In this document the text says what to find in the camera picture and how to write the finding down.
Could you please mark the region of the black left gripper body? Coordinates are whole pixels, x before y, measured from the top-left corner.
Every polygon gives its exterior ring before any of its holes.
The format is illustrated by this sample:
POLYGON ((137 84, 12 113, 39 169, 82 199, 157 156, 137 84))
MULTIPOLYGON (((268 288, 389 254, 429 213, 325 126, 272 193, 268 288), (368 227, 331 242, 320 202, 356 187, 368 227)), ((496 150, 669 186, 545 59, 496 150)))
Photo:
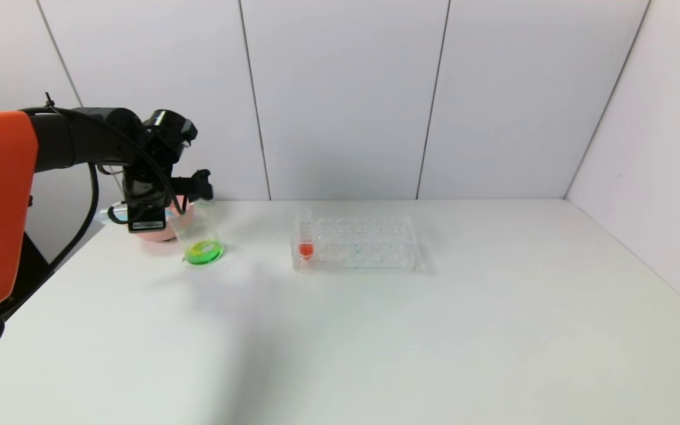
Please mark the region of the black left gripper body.
POLYGON ((156 180, 138 180, 131 172, 122 173, 122 193, 127 206, 130 233, 161 231, 166 228, 168 194, 156 180))

